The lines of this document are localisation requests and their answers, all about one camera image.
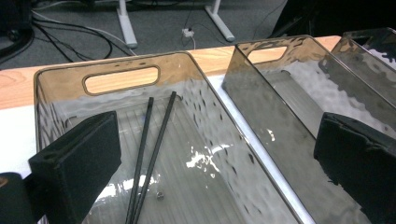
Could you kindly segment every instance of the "tray handle cutout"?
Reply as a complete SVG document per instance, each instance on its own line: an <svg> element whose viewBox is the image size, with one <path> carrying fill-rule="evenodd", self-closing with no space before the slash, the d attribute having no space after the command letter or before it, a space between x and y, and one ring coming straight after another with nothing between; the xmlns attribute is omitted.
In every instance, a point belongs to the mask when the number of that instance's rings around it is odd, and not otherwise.
<svg viewBox="0 0 396 224"><path fill-rule="evenodd" d="M255 49L247 56L252 63L265 63L277 61L283 57L288 47L276 47L271 49Z"/></svg>
<svg viewBox="0 0 396 224"><path fill-rule="evenodd" d="M159 68L151 66L134 70L90 75L83 80L83 85L87 93L99 95L152 85L159 77Z"/></svg>

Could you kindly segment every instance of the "transparent tray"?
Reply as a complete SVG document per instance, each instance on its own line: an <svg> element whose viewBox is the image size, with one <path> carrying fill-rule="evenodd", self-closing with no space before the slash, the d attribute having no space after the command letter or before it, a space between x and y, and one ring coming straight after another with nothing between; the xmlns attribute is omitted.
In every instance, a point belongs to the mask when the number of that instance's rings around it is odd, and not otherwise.
<svg viewBox="0 0 396 224"><path fill-rule="evenodd" d="M285 51L269 62L253 57L255 50L273 49ZM313 152L324 111L395 137L396 111L388 101L310 36L236 45L222 88L317 223L369 222L343 188L329 182Z"/></svg>
<svg viewBox="0 0 396 224"><path fill-rule="evenodd" d="M396 32L346 32L332 54L396 107Z"/></svg>
<svg viewBox="0 0 396 224"><path fill-rule="evenodd" d="M154 79L144 73L140 76L150 83L89 91L90 78L100 77L100 83L111 85L106 80L111 75L147 68L158 70ZM298 222L196 62L188 53L175 52L66 65L35 75L38 150L89 116L117 111L122 164L84 223L125 223L149 97L155 102L143 172L172 91L177 92L177 100L139 223Z"/></svg>

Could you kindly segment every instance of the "smoky gray tray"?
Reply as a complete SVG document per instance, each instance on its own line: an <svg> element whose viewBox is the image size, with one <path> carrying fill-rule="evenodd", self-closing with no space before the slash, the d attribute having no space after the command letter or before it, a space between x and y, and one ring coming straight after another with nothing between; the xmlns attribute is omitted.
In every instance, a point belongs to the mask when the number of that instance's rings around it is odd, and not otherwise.
<svg viewBox="0 0 396 224"><path fill-rule="evenodd" d="M285 48L270 62L255 50ZM394 107L310 36L236 45L222 88L317 223L367 223L361 207L331 183L313 152L323 112L396 136Z"/></svg>
<svg viewBox="0 0 396 224"><path fill-rule="evenodd" d="M158 70L150 83L88 91L90 77L102 77L107 85L110 74L146 68ZM122 164L84 223L125 222L149 97L155 101L142 175L172 91L177 100L139 223L298 222L194 59L176 52L67 65L35 75L38 150L89 116L117 111Z"/></svg>

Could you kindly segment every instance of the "small white object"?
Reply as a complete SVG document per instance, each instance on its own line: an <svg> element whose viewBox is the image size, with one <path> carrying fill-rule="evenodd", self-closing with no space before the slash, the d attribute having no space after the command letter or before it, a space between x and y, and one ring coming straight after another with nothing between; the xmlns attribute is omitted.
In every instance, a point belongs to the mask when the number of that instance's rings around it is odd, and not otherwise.
<svg viewBox="0 0 396 224"><path fill-rule="evenodd" d="M181 29L181 32L183 33L184 37L194 36L194 31L190 31L189 29Z"/></svg>

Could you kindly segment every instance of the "tray handle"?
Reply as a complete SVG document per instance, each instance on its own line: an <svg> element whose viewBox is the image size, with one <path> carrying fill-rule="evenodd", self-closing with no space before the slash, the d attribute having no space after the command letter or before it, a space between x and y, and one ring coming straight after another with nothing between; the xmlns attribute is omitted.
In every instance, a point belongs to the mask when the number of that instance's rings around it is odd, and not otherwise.
<svg viewBox="0 0 396 224"><path fill-rule="evenodd" d="M99 95L153 85L160 78L156 65L115 72L91 74L83 78L82 84L89 95Z"/></svg>

